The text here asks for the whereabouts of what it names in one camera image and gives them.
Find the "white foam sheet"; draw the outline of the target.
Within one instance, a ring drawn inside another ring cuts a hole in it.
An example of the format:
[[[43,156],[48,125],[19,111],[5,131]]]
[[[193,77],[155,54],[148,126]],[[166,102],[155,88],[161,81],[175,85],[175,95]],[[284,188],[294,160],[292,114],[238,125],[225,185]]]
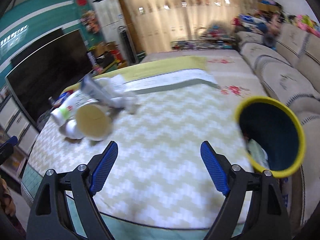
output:
[[[116,75],[112,78],[102,77],[94,79],[86,75],[80,82],[80,89],[90,98],[107,105],[108,107],[125,109],[130,114],[135,114],[138,99],[135,92],[127,89],[124,78]]]

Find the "brown paper cup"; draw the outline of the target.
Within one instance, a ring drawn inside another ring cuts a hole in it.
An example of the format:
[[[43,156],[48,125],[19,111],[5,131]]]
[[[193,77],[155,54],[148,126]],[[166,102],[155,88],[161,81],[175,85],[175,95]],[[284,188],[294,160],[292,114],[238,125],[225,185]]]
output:
[[[78,130],[93,141],[105,140],[112,132],[112,119],[108,107],[97,103],[86,103],[75,114]]]

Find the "white green label bottle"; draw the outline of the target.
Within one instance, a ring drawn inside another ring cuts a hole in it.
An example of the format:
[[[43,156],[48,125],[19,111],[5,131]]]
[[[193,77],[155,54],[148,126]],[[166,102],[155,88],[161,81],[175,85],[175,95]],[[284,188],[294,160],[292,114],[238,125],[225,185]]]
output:
[[[57,126],[63,126],[69,119],[75,117],[77,110],[87,103],[98,103],[98,100],[90,98],[80,90],[71,94],[60,107],[51,112],[51,117]]]

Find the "yellow chevron table cloth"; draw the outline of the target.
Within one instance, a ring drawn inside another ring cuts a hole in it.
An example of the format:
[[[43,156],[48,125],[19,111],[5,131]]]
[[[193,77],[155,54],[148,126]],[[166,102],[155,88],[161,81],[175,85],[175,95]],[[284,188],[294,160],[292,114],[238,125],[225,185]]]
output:
[[[22,179],[28,202],[45,172],[68,172],[101,153],[110,141],[118,156],[94,201],[116,239],[203,239],[224,196],[200,156],[203,141],[246,170],[244,142],[233,109],[207,72],[207,59],[182,56],[111,72],[135,92],[134,114],[112,114],[105,140],[66,139],[49,120],[29,157]]]

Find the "large black television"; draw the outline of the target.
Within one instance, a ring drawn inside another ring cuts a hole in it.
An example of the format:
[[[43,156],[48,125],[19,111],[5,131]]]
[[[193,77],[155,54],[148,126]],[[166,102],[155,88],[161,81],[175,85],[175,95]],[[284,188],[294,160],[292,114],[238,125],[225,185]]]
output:
[[[52,108],[49,98],[92,71],[80,30],[74,30],[45,44],[5,77],[23,113],[36,126],[39,117]]]

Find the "beige sectional sofa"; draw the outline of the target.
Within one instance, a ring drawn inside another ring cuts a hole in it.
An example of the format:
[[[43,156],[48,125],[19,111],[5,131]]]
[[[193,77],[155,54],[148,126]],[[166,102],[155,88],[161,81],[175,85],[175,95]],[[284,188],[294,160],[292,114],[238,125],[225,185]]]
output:
[[[319,37],[284,23],[276,48],[263,36],[237,33],[242,57],[264,89],[297,116],[306,137],[299,170],[281,180],[293,233],[299,232],[319,205]]]

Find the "red fire extinguisher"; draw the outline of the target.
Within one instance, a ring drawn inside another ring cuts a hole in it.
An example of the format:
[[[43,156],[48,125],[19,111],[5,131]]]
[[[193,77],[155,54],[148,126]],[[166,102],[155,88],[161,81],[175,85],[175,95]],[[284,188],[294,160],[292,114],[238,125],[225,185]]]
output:
[[[114,59],[115,59],[115,61],[117,63],[124,62],[124,59],[123,59],[120,51],[117,48],[116,49],[111,49],[109,52],[113,55],[113,57],[114,57]]]

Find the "black tower fan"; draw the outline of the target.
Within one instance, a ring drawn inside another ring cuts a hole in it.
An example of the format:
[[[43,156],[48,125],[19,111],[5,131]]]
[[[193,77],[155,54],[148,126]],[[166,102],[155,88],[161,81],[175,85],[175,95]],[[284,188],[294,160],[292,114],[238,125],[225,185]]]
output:
[[[130,33],[126,26],[121,25],[118,27],[118,33],[120,36],[121,44],[124,47],[127,59],[130,64],[137,64],[138,63],[138,57],[130,36]]]

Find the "pile of plush toys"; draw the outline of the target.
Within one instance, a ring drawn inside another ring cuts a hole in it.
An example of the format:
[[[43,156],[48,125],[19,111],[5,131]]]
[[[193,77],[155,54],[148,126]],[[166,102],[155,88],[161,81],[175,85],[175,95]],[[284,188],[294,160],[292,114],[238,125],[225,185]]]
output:
[[[284,15],[278,11],[266,15],[239,14],[233,18],[231,22],[231,24],[234,25],[234,33],[246,31],[259,35],[272,33],[274,36],[279,35],[281,26],[284,23],[288,23],[319,37],[319,24],[313,21],[308,15]]]

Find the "artificial flower decoration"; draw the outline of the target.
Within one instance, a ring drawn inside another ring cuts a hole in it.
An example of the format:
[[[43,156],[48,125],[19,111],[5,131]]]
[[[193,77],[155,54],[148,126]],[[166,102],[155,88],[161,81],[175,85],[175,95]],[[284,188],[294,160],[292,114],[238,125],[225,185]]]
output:
[[[85,26],[89,33],[96,34],[100,31],[100,25],[95,11],[88,10],[81,15],[80,22]]]

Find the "cardboard boxes stack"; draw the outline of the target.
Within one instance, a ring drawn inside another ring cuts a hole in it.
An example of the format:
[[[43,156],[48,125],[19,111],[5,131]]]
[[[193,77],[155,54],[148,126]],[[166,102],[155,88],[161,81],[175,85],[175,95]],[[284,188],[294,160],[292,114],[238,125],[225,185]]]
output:
[[[274,0],[257,0],[257,7],[258,10],[261,10],[263,12],[280,12],[281,6],[275,2]]]

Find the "beige embroidered curtain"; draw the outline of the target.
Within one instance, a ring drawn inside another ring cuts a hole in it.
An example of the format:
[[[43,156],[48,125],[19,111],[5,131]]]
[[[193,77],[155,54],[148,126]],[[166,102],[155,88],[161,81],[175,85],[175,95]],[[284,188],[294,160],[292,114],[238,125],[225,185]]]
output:
[[[171,43],[199,37],[212,25],[232,31],[232,19],[254,0],[122,0],[146,53],[171,50]]]

